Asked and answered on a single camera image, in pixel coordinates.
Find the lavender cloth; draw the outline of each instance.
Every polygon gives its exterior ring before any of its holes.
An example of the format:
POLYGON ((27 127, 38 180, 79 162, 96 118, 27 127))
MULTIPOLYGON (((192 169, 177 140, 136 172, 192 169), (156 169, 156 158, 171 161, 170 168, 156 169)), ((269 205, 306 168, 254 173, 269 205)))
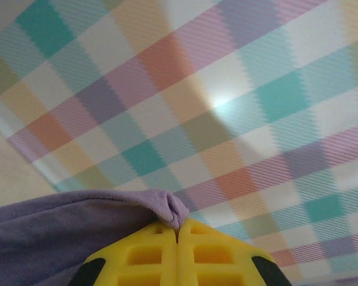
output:
POLYGON ((189 211, 171 193, 78 191, 0 207, 0 285, 67 285, 97 250, 189 211))

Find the yellow foam piece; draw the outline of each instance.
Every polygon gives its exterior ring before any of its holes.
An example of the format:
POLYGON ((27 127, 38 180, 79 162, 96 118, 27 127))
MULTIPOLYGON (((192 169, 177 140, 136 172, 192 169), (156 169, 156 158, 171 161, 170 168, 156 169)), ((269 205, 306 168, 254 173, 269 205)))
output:
POLYGON ((106 260, 94 286, 265 286, 252 257, 273 258, 196 220, 177 236, 156 222, 105 247, 85 262, 106 260))

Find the black plastic part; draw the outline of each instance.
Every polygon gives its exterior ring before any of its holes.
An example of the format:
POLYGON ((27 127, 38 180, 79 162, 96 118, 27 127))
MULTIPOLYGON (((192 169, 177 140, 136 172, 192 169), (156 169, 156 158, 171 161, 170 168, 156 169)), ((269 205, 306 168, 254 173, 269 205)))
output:
POLYGON ((280 268, 272 261, 260 256, 252 257, 252 261, 267 286, 292 286, 280 268))
POLYGON ((93 286, 105 263, 103 258, 97 258, 83 264, 67 286, 93 286))

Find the pastel plaid pattern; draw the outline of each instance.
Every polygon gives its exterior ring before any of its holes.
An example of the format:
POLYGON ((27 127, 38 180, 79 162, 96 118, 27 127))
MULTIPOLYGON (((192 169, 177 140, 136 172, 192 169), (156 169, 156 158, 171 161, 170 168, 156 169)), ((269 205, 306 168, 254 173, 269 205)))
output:
POLYGON ((167 189, 295 285, 358 284, 358 0, 36 0, 0 129, 57 191, 167 189))

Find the checkered cloth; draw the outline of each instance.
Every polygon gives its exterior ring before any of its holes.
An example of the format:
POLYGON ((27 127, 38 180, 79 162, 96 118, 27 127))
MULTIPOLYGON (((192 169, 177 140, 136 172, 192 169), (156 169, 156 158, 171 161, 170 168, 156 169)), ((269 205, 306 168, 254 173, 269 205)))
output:
POLYGON ((57 191, 171 190, 296 285, 358 283, 358 0, 36 0, 0 130, 57 191))

